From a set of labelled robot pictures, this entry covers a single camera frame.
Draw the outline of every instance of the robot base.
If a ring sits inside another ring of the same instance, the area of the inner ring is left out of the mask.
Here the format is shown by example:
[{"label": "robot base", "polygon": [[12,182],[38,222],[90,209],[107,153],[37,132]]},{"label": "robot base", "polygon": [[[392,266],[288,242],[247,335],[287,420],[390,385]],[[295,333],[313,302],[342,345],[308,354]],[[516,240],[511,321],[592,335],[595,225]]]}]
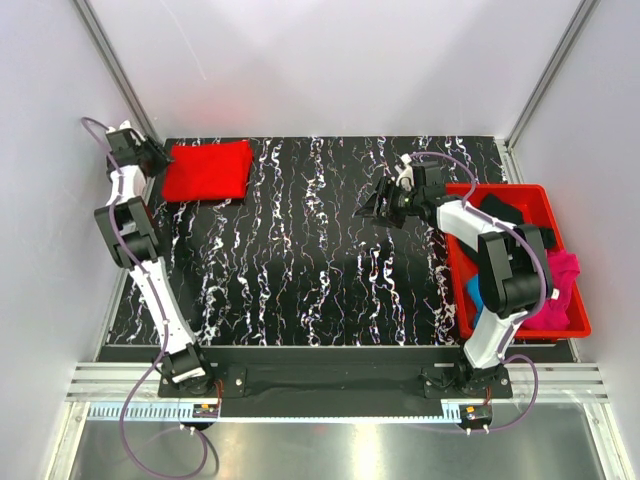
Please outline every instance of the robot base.
[{"label": "robot base", "polygon": [[477,385],[472,387],[463,387],[453,382],[446,388],[435,385],[428,379],[440,381],[442,378],[452,378],[456,374],[455,367],[429,367],[422,369],[422,379],[425,398],[433,400],[451,399],[451,398],[472,398],[484,400],[487,398],[487,387],[491,387],[491,398],[513,398],[511,390],[511,381],[509,372],[506,368],[500,369],[493,381],[486,385]]},{"label": "robot base", "polygon": [[240,366],[212,366],[213,376],[217,380],[221,380],[223,384],[223,392],[217,392],[215,387],[207,389],[187,389],[178,388],[178,385],[171,384],[164,379],[160,382],[158,388],[158,396],[160,398],[198,398],[198,397],[215,397],[218,394],[223,398],[241,398],[244,396],[244,386],[246,382],[247,371]]}]

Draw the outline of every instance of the folded red towel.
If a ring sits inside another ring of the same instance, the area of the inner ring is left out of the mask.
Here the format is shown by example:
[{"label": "folded red towel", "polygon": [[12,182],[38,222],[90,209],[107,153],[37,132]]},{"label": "folded red towel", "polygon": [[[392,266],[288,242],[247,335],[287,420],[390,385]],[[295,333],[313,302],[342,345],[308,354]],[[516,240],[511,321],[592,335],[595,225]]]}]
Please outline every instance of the folded red towel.
[{"label": "folded red towel", "polygon": [[167,202],[244,198],[253,153],[249,142],[176,145],[162,196]]}]

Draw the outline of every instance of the black and white marble surface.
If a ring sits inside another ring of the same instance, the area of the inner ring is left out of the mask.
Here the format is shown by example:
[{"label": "black and white marble surface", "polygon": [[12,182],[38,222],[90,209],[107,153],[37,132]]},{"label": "black and white marble surface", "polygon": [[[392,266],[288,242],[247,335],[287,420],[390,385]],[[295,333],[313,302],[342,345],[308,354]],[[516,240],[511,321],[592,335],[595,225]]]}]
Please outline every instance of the black and white marble surface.
[{"label": "black and white marble surface", "polygon": [[[225,139],[174,139],[198,145]],[[400,155],[437,151],[480,182],[505,181],[491,137],[253,138],[244,202],[149,208],[171,285],[203,345],[431,345],[457,341],[444,236],[417,219],[373,227],[353,212]],[[464,173],[442,163],[449,182]],[[155,345],[127,279],[110,345]]]}]

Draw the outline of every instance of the pink cloth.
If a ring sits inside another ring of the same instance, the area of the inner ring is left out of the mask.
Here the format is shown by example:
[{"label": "pink cloth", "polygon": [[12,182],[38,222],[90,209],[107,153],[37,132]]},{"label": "pink cloth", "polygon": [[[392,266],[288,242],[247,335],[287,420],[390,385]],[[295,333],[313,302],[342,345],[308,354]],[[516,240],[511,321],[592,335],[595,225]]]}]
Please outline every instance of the pink cloth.
[{"label": "pink cloth", "polygon": [[558,298],[547,299],[544,307],[538,315],[525,320],[522,324],[529,330],[566,330],[569,326],[567,308],[571,301],[571,289],[576,277],[580,275],[580,263],[578,257],[565,250],[559,252],[549,252],[547,254],[553,288],[560,293]]}]

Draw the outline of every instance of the metal floor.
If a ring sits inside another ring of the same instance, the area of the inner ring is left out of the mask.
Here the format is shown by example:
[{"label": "metal floor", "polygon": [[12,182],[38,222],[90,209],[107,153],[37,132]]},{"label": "metal floor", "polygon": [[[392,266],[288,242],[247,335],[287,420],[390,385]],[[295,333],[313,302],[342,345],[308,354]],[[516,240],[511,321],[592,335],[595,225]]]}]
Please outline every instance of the metal floor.
[{"label": "metal floor", "polygon": [[[495,405],[494,409],[494,425],[506,423],[518,412],[508,404]],[[176,432],[143,446],[168,426],[128,423],[128,438],[150,468],[167,475],[184,475],[202,458],[198,440]],[[215,478],[226,480],[605,478],[579,405],[537,405],[524,423],[489,436],[467,438],[464,434],[438,434],[423,428],[389,424],[220,423],[206,433],[219,456]],[[196,478],[213,478],[214,471],[215,462],[210,459]],[[125,458],[116,422],[89,421],[71,478],[150,477]]]}]

